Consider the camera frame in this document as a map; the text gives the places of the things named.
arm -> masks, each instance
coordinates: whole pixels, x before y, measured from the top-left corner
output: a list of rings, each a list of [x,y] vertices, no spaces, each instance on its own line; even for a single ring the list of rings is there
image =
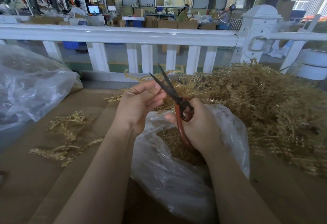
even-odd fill
[[[153,80],[123,94],[107,135],[54,224],[121,224],[134,141],[165,96]]]
[[[220,223],[280,223],[219,141],[220,129],[210,110],[197,98],[191,105],[194,117],[183,127],[209,167]],[[175,115],[165,118],[177,126]]]

black hair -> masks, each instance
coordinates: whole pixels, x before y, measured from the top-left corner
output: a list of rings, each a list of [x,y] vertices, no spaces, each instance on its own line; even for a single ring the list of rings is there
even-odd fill
[[[77,7],[81,7],[81,2],[80,2],[80,0],[75,0],[74,1],[74,4],[77,6]]]

orange scissors handle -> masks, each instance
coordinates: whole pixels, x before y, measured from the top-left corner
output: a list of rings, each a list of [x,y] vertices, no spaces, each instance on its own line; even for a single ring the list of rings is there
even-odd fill
[[[192,99],[192,97],[183,97],[183,100],[186,101],[190,101]],[[188,137],[185,134],[185,130],[183,127],[183,123],[182,123],[182,118],[181,118],[181,109],[179,105],[175,105],[175,114],[176,114],[176,120],[177,120],[177,127],[178,130],[180,132],[180,136],[182,138],[182,142],[183,144],[190,150],[192,151],[196,151],[196,149],[192,146],[190,140],[188,139]],[[185,121],[189,122],[192,118],[193,118],[193,113],[189,113],[189,112],[185,112],[186,118]]]

woman in green shirt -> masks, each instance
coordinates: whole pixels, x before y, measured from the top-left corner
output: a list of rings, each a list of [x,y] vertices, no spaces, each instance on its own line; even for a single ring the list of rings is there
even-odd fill
[[[178,15],[176,21],[180,21],[180,22],[189,21],[193,17],[193,15],[190,18],[188,18],[187,12],[188,12],[188,8],[184,7],[181,13]]]

bag of small plastic parts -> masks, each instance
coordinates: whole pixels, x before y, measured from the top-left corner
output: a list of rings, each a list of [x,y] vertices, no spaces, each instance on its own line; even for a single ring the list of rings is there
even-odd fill
[[[249,177],[250,158],[245,125],[223,105],[207,107],[221,128],[220,140],[245,176]],[[147,115],[145,130],[134,144],[131,177],[172,214],[199,224],[218,223],[215,195],[207,166],[194,166],[173,157],[171,143],[169,148],[169,142],[158,136],[175,128],[164,119],[166,113],[152,111]],[[188,159],[191,163],[200,161],[192,156]]]
[[[69,93],[78,74],[19,46],[0,45],[0,131],[41,119]]]

